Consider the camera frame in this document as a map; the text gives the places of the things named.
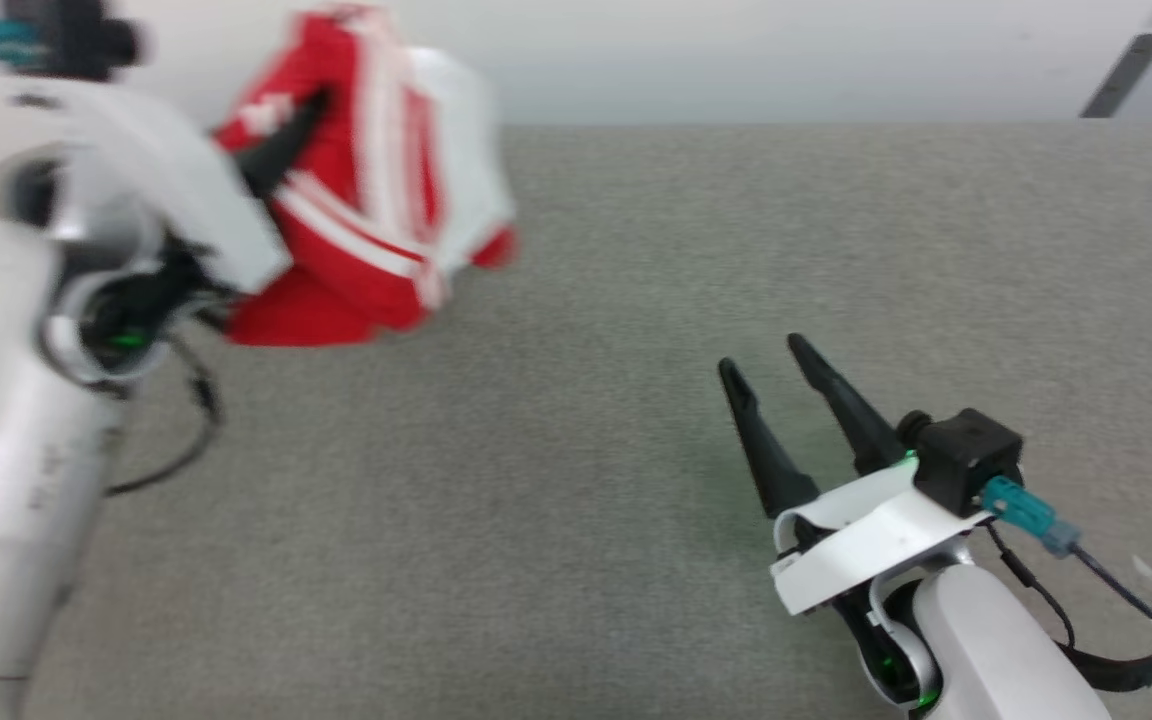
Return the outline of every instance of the green light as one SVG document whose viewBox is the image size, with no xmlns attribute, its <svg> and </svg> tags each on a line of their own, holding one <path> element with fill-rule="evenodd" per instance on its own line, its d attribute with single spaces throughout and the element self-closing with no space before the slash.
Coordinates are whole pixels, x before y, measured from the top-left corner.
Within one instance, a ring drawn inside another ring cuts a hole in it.
<svg viewBox="0 0 1152 720">
<path fill-rule="evenodd" d="M 138 336 L 138 334 L 116 334 L 114 338 L 109 338 L 109 341 L 120 347 L 142 347 L 145 344 L 145 338 Z"/>
</svg>

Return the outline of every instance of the gray carpet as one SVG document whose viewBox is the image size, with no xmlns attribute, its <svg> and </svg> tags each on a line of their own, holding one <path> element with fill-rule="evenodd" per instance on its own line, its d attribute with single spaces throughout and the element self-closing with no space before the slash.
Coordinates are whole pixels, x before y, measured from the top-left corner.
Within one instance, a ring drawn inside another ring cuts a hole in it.
<svg viewBox="0 0 1152 720">
<path fill-rule="evenodd" d="M 1152 562 L 1152 128 L 511 129 L 506 152 L 525 253 L 415 336 L 195 333 L 229 427 L 106 507 L 28 717 L 896 717 L 840 621 L 788 617 L 767 575 L 714 365 L 844 482 L 790 331 L 893 419 L 1009 423 L 1101 560 Z M 191 437 L 180 378 L 146 387 L 120 477 Z M 1152 652 L 1011 538 L 1085 650 Z"/>
</svg>

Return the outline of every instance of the red and white cloth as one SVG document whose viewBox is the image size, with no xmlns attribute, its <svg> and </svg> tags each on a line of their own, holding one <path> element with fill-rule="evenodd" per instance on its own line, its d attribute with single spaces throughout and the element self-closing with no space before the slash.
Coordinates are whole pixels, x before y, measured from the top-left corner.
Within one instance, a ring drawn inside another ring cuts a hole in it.
<svg viewBox="0 0 1152 720">
<path fill-rule="evenodd" d="M 215 137 L 242 149 L 328 91 L 271 203 L 291 270 L 238 306 L 229 339 L 332 344 L 410 329 L 448 300 L 457 270 L 515 252 L 492 97 L 456 60 L 401 45 L 385 9 L 332 5 L 297 24 Z"/>
</svg>

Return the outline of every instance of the black cable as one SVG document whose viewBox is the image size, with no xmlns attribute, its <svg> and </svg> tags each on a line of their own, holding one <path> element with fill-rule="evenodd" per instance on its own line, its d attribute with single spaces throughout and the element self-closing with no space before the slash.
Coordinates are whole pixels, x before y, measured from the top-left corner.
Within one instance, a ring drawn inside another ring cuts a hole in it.
<svg viewBox="0 0 1152 720">
<path fill-rule="evenodd" d="M 1016 579 L 1020 579 L 1020 584 L 1025 585 L 1025 588 L 1032 588 L 1034 592 L 1041 594 L 1043 600 L 1047 601 L 1047 605 L 1056 613 L 1060 617 L 1061 624 L 1064 626 L 1064 635 L 1068 638 L 1066 643 L 1070 650 L 1074 649 L 1074 622 L 1070 621 L 1068 612 L 1064 612 L 1064 607 L 1061 607 L 1060 601 L 1056 597 L 1047 591 L 1043 586 L 1043 583 L 1038 582 L 1036 575 L 1032 570 L 1029 570 L 1029 566 L 1025 564 L 1023 560 L 1016 556 L 1015 552 L 1011 552 L 1010 547 L 1007 547 L 1007 543 L 1002 541 L 1002 536 L 998 533 L 998 529 L 993 526 L 993 523 L 988 523 L 984 529 L 988 530 L 990 537 L 993 539 L 993 544 L 998 546 L 998 552 L 1001 553 L 1002 562 L 1007 566 L 1007 569 L 1011 570 L 1011 575 L 1015 575 Z"/>
<path fill-rule="evenodd" d="M 215 439 L 217 434 L 220 432 L 220 425 L 223 425 L 223 415 L 220 411 L 220 396 L 217 393 L 217 388 L 212 382 L 211 370 L 207 369 L 202 359 L 187 346 L 184 342 L 180 341 L 179 338 L 168 338 L 168 343 L 172 346 L 172 350 L 180 357 L 192 370 L 194 377 L 189 378 L 189 389 L 194 392 L 195 404 L 200 407 L 202 411 L 205 414 L 205 423 L 202 425 L 198 437 L 195 441 L 189 445 L 187 450 L 169 464 L 164 465 L 159 470 L 154 470 L 153 473 L 145 475 L 145 477 L 134 479 L 128 483 L 119 484 L 106 488 L 105 497 L 120 497 L 128 495 L 128 493 L 141 491 L 142 488 L 156 486 L 156 484 L 164 483 L 173 477 L 173 475 L 179 473 L 192 462 L 202 457 L 202 454 L 206 452 L 207 446 L 211 445 L 212 439 Z"/>
<path fill-rule="evenodd" d="M 1083 564 L 1086 564 L 1087 569 L 1091 570 L 1093 574 L 1096 574 L 1097 578 L 1100 578 L 1102 582 L 1105 582 L 1105 584 L 1111 585 L 1111 588 L 1114 589 L 1114 592 L 1119 593 L 1119 597 L 1130 602 L 1132 607 L 1142 612 L 1142 614 L 1144 614 L 1144 616 L 1146 616 L 1149 620 L 1152 620 L 1152 607 L 1149 607 L 1149 604 L 1146 601 L 1140 600 L 1140 598 L 1137 597 L 1135 592 L 1129 591 L 1129 589 L 1126 588 L 1123 583 L 1120 583 L 1119 579 L 1111 574 L 1111 571 L 1105 569 L 1105 566 L 1100 564 L 1100 561 L 1097 561 L 1094 558 L 1092 558 L 1091 552 L 1087 552 L 1086 550 L 1083 548 L 1083 546 L 1081 546 L 1077 543 L 1071 543 L 1069 546 L 1069 551 L 1074 553 L 1074 555 L 1078 558 L 1078 560 L 1082 560 Z"/>
</svg>

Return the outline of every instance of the gray fabric surface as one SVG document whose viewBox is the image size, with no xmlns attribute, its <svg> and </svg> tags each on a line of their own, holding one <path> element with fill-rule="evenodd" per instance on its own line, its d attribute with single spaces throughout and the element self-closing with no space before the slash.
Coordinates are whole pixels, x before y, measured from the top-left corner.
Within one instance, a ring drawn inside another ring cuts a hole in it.
<svg viewBox="0 0 1152 720">
<path fill-rule="evenodd" d="M 1102 561 L 1152 562 L 1152 128 L 511 129 L 506 152 L 524 255 L 415 336 L 195 333 L 229 427 L 106 507 L 28 717 L 896 717 L 840 621 L 788 617 L 767 575 L 714 365 L 841 483 L 790 331 L 893 419 L 1009 423 Z M 119 477 L 191 437 L 180 386 L 146 387 Z M 1152 652 L 1010 537 L 1081 646 Z"/>
</svg>

